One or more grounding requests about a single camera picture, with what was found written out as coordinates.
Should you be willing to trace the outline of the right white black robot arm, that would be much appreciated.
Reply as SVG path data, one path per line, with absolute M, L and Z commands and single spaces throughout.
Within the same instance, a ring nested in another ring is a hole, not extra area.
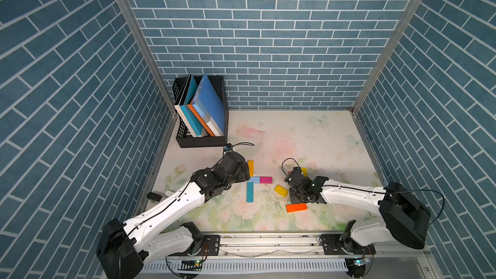
M 310 179 L 298 167 L 284 182 L 305 204 L 345 205 L 374 215 L 369 220 L 352 219 L 347 223 L 337 242 L 346 254 L 375 254 L 374 244 L 393 240 L 411 249 L 425 247 L 431 212 L 400 183 L 363 187 L 323 176 Z

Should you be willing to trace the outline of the teal long block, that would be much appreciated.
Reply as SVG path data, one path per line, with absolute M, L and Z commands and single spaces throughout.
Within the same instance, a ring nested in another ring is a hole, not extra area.
M 247 183 L 246 202 L 247 203 L 253 203 L 254 202 L 254 183 L 251 183 L 251 182 Z

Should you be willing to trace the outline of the orange-yellow long block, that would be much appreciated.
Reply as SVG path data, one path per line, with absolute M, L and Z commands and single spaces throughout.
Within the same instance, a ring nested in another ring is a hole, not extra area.
M 249 160 L 247 162 L 248 164 L 248 167 L 249 167 L 249 176 L 252 178 L 254 177 L 254 161 L 253 160 Z

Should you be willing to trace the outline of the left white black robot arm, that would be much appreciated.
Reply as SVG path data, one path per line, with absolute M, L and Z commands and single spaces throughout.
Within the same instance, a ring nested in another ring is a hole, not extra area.
M 165 229 L 184 214 L 221 195 L 232 184 L 250 178 L 245 158 L 228 151 L 213 167 L 200 169 L 177 192 L 148 211 L 103 227 L 96 256 L 107 278 L 134 278 L 143 266 L 177 253 L 196 253 L 203 238 L 192 222 L 174 231 Z

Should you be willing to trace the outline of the magenta block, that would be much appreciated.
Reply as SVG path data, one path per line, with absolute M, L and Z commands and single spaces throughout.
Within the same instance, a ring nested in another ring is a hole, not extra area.
M 259 177 L 259 183 L 260 184 L 272 184 L 273 178 L 268 177 L 268 176 L 261 176 L 261 177 Z

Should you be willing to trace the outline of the light blue block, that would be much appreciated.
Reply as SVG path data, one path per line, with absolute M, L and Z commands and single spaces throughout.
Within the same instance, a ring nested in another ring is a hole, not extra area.
M 248 182 L 249 183 L 260 183 L 260 177 L 257 177 L 257 176 L 251 177 Z

